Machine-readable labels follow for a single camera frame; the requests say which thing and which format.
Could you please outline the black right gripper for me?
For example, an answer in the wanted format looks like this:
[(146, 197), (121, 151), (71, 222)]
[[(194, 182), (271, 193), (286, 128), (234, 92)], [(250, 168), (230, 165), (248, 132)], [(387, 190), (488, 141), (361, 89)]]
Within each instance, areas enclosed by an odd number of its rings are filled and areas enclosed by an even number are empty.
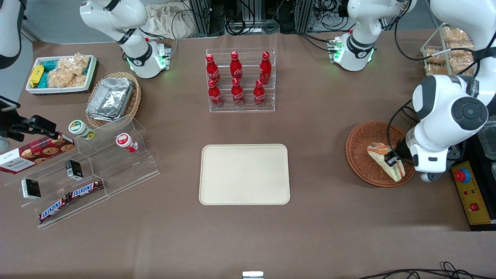
[(18, 142), (23, 142), (25, 135), (23, 133), (36, 133), (44, 134), (49, 137), (56, 137), (56, 123), (45, 119), (39, 115), (34, 115), (31, 118), (24, 118), (19, 116), (16, 119), (15, 125), (6, 126), (6, 138), (13, 139)]

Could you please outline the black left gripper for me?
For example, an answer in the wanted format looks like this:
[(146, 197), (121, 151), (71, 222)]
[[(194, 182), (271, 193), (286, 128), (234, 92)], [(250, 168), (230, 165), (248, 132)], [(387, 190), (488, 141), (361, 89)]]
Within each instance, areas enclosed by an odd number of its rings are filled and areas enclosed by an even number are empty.
[(404, 169), (403, 163), (415, 165), (407, 146), (406, 135), (398, 141), (394, 152), (389, 152), (384, 156), (384, 162), (386, 164), (394, 164), (397, 169)]

